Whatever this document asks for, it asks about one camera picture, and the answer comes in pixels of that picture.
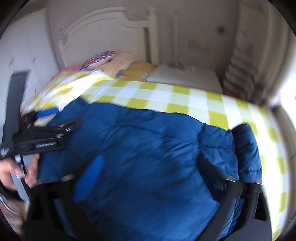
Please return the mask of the person's left hand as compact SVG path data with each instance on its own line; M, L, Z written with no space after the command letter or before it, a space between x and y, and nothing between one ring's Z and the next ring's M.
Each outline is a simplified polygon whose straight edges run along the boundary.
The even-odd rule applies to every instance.
M37 183L38 161L40 154L34 154L31 164L24 177L26 184L32 188ZM8 190L16 191L12 175L22 175L20 166L11 158L1 160L1 183Z

